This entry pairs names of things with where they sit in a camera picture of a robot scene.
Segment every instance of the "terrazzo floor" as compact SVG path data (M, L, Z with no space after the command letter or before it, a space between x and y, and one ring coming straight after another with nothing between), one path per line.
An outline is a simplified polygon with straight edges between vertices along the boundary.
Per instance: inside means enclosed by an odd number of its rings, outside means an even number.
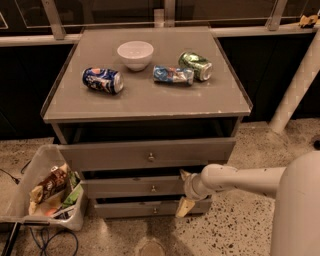
M314 150L313 141L319 135L320 119L292 120L281 134L272 132L265 122L243 123L228 165L238 169L287 166ZM22 177L21 168L46 143L52 143L52 139L0 141L0 168ZM8 195L15 186L10 177L0 173L1 207L8 203ZM79 241L77 255L136 256L149 241L161 245L167 256L269 255L273 199L239 190L221 192L212 199L210 211L199 217L107 222L96 216L89 202L83 228L75 232ZM50 229L50 235L56 231ZM0 251L6 239L7 234L0 233ZM57 236L47 248L48 255L72 255L74 250L75 241L69 234ZM22 227L12 255L39 253L29 228Z

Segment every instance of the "green can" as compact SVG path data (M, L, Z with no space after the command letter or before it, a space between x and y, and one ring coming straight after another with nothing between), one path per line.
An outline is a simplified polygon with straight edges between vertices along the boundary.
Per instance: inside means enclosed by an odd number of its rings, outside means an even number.
M179 65L182 68L192 68L194 77L200 81L208 80L212 74L212 63L193 52L182 53L179 57Z

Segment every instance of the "chest of drawers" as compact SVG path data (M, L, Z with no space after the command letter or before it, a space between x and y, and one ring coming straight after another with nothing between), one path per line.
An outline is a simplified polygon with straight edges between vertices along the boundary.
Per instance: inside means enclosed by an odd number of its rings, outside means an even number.
M141 72L127 69L116 50L147 41L154 56ZM213 63L212 77L190 87L153 82L153 66L177 67L183 51ZM118 95L89 90L88 67L124 77ZM174 214L183 196L180 169L201 172L226 163L251 103L218 42L205 27L85 30L53 87L42 114L60 140L70 167L103 218ZM192 213L208 211L210 199Z

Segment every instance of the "blue can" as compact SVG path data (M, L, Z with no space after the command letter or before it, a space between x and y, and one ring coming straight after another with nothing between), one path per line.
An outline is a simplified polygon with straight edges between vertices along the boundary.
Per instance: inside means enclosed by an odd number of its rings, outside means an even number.
M154 66L153 80L163 83L184 83L192 85L194 71L191 68L173 68L164 66Z
M122 74L112 69L87 68L83 71L82 82L91 89L113 95L123 89Z

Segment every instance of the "soda can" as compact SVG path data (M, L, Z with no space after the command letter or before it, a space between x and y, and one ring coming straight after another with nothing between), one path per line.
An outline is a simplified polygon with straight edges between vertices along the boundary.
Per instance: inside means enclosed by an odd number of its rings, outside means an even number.
M82 82L91 89L113 95L123 88L122 74L112 69L87 68L83 71Z
M212 63L196 53L182 53L178 63L180 67L192 68L194 70L194 77L200 81L206 81L211 77Z
M163 83L184 83L192 85L194 71L191 68L173 68L164 66L154 66L153 80Z

